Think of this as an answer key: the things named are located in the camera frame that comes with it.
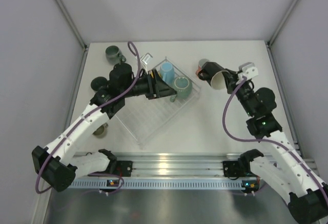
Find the light blue mug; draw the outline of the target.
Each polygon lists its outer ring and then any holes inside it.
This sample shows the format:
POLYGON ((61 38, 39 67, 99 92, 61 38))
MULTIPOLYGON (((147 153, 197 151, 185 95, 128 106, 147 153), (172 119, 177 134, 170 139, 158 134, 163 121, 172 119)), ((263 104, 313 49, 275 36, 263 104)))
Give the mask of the light blue mug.
POLYGON ((175 70, 174 70, 174 66, 170 62, 163 63, 160 66, 159 73, 162 80, 169 85, 174 80, 175 70))

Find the teal speckled ceramic mug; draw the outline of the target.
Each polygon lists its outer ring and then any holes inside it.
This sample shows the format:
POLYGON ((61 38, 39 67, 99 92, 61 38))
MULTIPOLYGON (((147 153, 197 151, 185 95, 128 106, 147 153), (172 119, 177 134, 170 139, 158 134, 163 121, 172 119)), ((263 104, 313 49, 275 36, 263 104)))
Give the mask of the teal speckled ceramic mug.
POLYGON ((178 99, 186 99, 192 92, 192 81, 185 76, 178 76, 172 82, 172 88, 177 92, 170 97, 170 102, 175 102, 178 99))

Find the black mug white interior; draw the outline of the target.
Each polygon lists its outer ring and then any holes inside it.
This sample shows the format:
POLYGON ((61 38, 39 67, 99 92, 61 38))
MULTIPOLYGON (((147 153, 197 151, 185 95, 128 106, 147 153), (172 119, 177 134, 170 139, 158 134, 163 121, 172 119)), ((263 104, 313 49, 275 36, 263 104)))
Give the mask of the black mug white interior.
POLYGON ((199 70, 197 76, 200 80, 206 81, 212 89, 222 90, 226 87, 224 74, 228 70, 224 69, 216 62, 206 62, 199 70))

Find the pink coral mug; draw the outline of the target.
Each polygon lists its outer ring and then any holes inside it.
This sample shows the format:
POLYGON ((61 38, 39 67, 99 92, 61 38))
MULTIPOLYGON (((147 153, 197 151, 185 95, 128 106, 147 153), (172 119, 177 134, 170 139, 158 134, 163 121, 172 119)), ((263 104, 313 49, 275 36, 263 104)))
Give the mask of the pink coral mug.
POLYGON ((196 76, 198 76, 198 73, 202 70, 203 65, 204 65, 205 63, 207 63, 208 61, 209 61, 209 60, 206 59, 206 58, 203 58, 203 59, 199 60, 199 62, 198 62, 198 67, 197 67, 197 70, 196 70, 196 72, 195 72, 196 76))

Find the dark green cup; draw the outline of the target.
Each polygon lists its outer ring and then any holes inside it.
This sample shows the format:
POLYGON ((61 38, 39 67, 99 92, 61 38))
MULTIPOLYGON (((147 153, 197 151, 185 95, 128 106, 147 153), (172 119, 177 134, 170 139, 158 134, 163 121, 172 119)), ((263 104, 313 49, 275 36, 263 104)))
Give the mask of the dark green cup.
POLYGON ((91 81, 90 87, 94 92, 106 89, 108 87, 108 80, 103 76, 98 76, 91 81))

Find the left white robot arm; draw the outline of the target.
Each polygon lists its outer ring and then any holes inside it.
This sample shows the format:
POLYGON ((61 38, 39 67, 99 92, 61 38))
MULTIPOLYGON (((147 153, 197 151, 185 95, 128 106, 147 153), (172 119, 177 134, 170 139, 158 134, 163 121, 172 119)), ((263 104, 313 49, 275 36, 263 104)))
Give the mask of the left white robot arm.
POLYGON ((152 100, 177 93, 161 79, 157 70, 138 69, 134 74, 126 63, 116 64, 109 78, 93 79, 91 88, 95 94, 76 121, 53 142, 32 151, 37 179, 43 179, 57 192, 68 188, 77 178, 97 172, 110 176, 116 172, 117 158, 111 151, 100 149, 79 158, 74 155, 125 105, 126 98, 144 95, 152 100))

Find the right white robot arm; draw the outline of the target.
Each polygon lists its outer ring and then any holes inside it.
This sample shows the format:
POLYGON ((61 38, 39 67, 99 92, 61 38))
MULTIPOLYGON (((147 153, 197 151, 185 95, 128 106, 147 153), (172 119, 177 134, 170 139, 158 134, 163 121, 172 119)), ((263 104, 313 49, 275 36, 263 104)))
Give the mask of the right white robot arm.
POLYGON ((227 92, 236 97, 249 116, 247 129, 252 139, 227 135, 239 142, 258 142, 275 159, 273 166, 257 149, 239 157, 242 174, 263 179, 287 205, 298 223, 314 223, 327 217, 327 183, 305 163, 272 111, 277 107, 275 94, 269 88, 254 90, 252 79, 241 71, 224 70, 227 92))

